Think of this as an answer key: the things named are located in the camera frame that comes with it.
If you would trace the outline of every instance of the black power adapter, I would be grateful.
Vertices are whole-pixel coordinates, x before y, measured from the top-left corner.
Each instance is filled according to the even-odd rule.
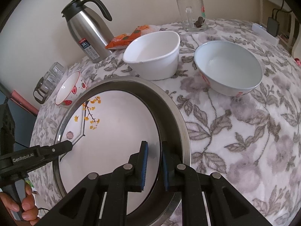
[[[279,22],[272,17],[268,18],[268,24],[266,26],[266,31],[270,33],[273,37],[276,37],[279,32]]]

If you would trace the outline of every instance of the bowl rim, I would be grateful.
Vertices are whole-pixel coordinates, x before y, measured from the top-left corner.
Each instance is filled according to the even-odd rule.
[[[76,71],[76,72],[72,73],[72,74],[64,81],[64,83],[61,85],[60,89],[58,90],[58,93],[59,93],[60,90],[62,89],[62,86],[65,84],[65,82],[66,82],[72,75],[74,75],[75,73],[78,73],[78,78],[77,78],[75,84],[77,83],[77,81],[78,81],[78,79],[79,79],[79,77],[80,77],[80,72],[79,72],[79,71]],[[56,95],[56,97],[55,97],[55,105],[60,105],[60,104],[62,104],[62,103],[68,98],[68,96],[70,95],[71,92],[72,92],[72,89],[71,89],[71,91],[67,94],[67,97],[66,97],[62,102],[60,102],[59,104],[57,104],[57,101],[56,101],[56,100],[57,100],[57,97],[58,97],[58,93],[57,93],[57,95]]]
[[[223,84],[223,83],[221,83],[220,81],[215,80],[215,79],[213,79],[212,77],[208,76],[208,75],[207,75],[207,74],[199,67],[199,65],[198,65],[198,63],[197,63],[197,60],[196,60],[196,54],[197,54],[197,52],[201,49],[202,46],[204,46],[204,45],[206,45],[206,44],[214,44],[214,43],[229,43],[229,44],[233,44],[233,45],[235,45],[235,46],[239,46],[239,47],[245,49],[252,57],[254,57],[254,59],[255,59],[255,60],[257,61],[257,63],[258,63],[258,66],[259,66],[260,69],[261,69],[261,79],[260,79],[260,81],[259,81],[257,84],[255,84],[254,86],[251,86],[251,87],[247,87],[247,88],[237,88],[237,87],[231,87],[231,86],[228,86],[228,85],[226,85],[226,84]],[[202,45],[198,46],[198,48],[195,50],[194,60],[195,60],[195,64],[196,64],[196,66],[198,67],[198,69],[199,69],[206,77],[208,77],[210,80],[213,80],[213,81],[215,81],[215,82],[217,82],[217,83],[219,83],[219,84],[221,84],[221,85],[223,85],[223,86],[225,86],[225,87],[231,88],[231,89],[235,89],[235,90],[250,90],[250,89],[254,89],[254,88],[256,88],[256,87],[261,83],[262,78],[263,78],[263,70],[262,70],[261,64],[259,63],[259,61],[257,60],[257,58],[256,58],[256,57],[255,57],[248,49],[246,49],[246,48],[244,48],[244,47],[242,47],[242,46],[240,46],[240,45],[238,45],[238,44],[236,44],[236,43],[230,42],[230,41],[212,40],[212,41],[208,41],[208,42],[203,43]]]
[[[174,48],[172,51],[170,51],[169,53],[165,54],[165,55],[162,55],[162,56],[159,56],[159,57],[156,57],[156,58],[151,58],[151,59],[144,60],[144,61],[128,61],[128,60],[125,59],[126,52],[128,51],[129,48],[133,47],[133,44],[132,44],[133,42],[137,42],[138,40],[141,40],[141,38],[143,38],[143,37],[147,37],[147,36],[150,36],[151,34],[156,34],[156,33],[161,33],[161,34],[162,34],[162,33],[173,33],[173,34],[177,34],[178,42],[177,42],[177,45],[175,46],[175,48]],[[178,48],[179,48],[179,46],[180,46],[180,42],[181,42],[180,36],[179,36],[179,34],[178,34],[177,32],[175,32],[175,31],[156,31],[156,32],[152,32],[152,33],[149,33],[149,34],[146,34],[146,35],[142,35],[142,36],[138,37],[137,39],[135,39],[134,41],[132,41],[132,42],[130,43],[130,45],[126,48],[126,50],[124,51],[124,54],[123,54],[122,59],[123,59],[123,61],[124,61],[125,63],[128,63],[128,64],[134,64],[134,63],[146,63],[146,62],[150,62],[150,61],[155,61],[155,60],[163,59],[163,58],[166,58],[166,57],[168,57],[169,55],[173,54],[176,50],[178,50]]]

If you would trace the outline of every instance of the stainless steel rim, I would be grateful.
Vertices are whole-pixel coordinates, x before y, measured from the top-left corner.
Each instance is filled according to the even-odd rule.
[[[60,142],[62,134],[64,132],[64,129],[65,129],[69,119],[72,117],[73,113],[81,106],[81,104],[85,100],[94,96],[97,93],[109,91],[109,90],[122,90],[122,91],[129,92],[129,93],[135,95],[136,97],[138,97],[149,108],[152,115],[156,116],[156,118],[154,117],[156,122],[157,121],[165,122],[164,127],[166,127],[166,121],[165,121],[163,115],[165,115],[165,112],[168,112],[169,118],[172,119],[172,120],[169,119],[168,121],[171,123],[171,126],[174,125],[176,127],[173,129],[173,131],[175,132],[174,136],[178,137],[175,144],[169,144],[169,145],[174,145],[175,152],[177,152],[180,155],[180,157],[182,158],[183,164],[186,164],[189,166],[191,165],[191,149],[190,149],[189,135],[188,135],[185,121],[184,121],[180,111],[178,110],[176,104],[157,85],[151,83],[150,81],[147,81],[147,80],[144,80],[144,79],[141,79],[138,77],[126,76],[126,77],[116,77],[113,79],[107,79],[107,80],[104,80],[104,81],[98,83],[93,88],[89,89],[87,92],[81,94],[75,101],[74,105],[65,113],[65,115],[60,123],[60,126],[58,128],[58,132],[55,137],[55,143]],[[157,100],[159,100],[159,102],[158,103],[152,102],[152,100],[149,98],[149,95],[150,96],[153,95],[153,97],[157,98]],[[166,133],[166,135],[164,133],[163,134],[159,133],[159,136],[161,136],[161,135],[162,135],[161,138],[163,141],[165,139],[165,136],[168,136],[167,133]],[[59,171],[58,171],[58,159],[56,161],[53,161],[53,172],[54,172],[55,183],[58,187],[58,190],[60,191],[62,197],[64,197],[66,195],[66,191],[65,191],[64,187],[62,186],[62,183],[57,181],[57,178],[58,177],[60,178]],[[160,212],[159,216],[152,219],[151,222],[149,222],[147,224],[140,224],[140,226],[160,226],[161,224],[164,223],[165,220],[167,220],[172,215],[172,213],[175,211],[175,209],[179,206],[180,202],[181,202],[181,195],[179,193],[174,193],[172,198],[169,200],[168,206],[165,208],[165,210],[162,213]],[[132,224],[129,222],[129,225],[136,226],[139,224],[136,224],[136,223]]]

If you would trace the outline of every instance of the label on thermos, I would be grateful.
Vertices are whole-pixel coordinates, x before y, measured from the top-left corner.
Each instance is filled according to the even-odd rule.
[[[82,48],[86,51],[86,53],[92,58],[97,59],[99,57],[98,53],[95,49],[91,46],[91,44],[87,41],[86,38],[83,38],[79,41],[79,44]]]

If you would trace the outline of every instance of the white bowl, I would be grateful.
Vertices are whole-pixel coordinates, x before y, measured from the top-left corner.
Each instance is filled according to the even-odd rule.
[[[254,55],[228,41],[210,41],[199,46],[195,64],[205,82],[227,96],[246,94],[262,80],[262,68]]]
[[[179,61],[180,36],[174,31],[158,31],[134,40],[123,61],[146,80],[172,77]]]
[[[87,89],[87,84],[79,71],[74,72],[63,83],[55,98],[55,104],[69,108],[74,100]]]

